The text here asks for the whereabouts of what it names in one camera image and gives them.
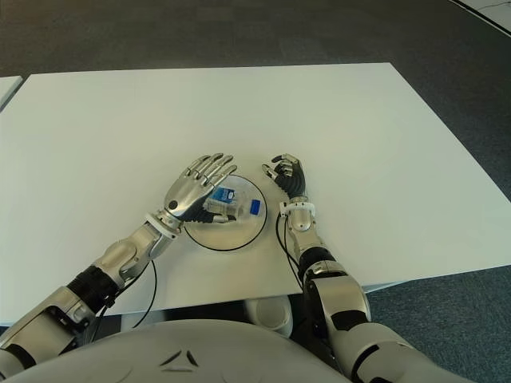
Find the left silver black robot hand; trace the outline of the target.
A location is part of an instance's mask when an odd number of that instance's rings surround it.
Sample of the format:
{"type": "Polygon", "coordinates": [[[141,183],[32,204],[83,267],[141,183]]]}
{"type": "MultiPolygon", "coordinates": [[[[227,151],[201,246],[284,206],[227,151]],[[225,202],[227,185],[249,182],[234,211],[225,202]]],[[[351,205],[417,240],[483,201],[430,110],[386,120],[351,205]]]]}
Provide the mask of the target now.
{"type": "Polygon", "coordinates": [[[210,212],[204,203],[236,169],[232,155],[215,153],[194,160],[180,174],[164,198],[164,209],[181,222],[228,223],[233,215],[210,212]]]}

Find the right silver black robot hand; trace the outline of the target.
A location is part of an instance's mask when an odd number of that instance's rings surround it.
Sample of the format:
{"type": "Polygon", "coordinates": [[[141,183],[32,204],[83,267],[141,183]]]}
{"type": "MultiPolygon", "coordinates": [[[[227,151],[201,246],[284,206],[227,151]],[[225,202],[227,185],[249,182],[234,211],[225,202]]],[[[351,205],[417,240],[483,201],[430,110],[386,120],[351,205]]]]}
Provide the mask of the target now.
{"type": "Polygon", "coordinates": [[[262,165],[263,173],[268,176],[288,197],[294,199],[306,195],[306,179],[299,159],[284,153],[274,157],[275,167],[262,165]]]}

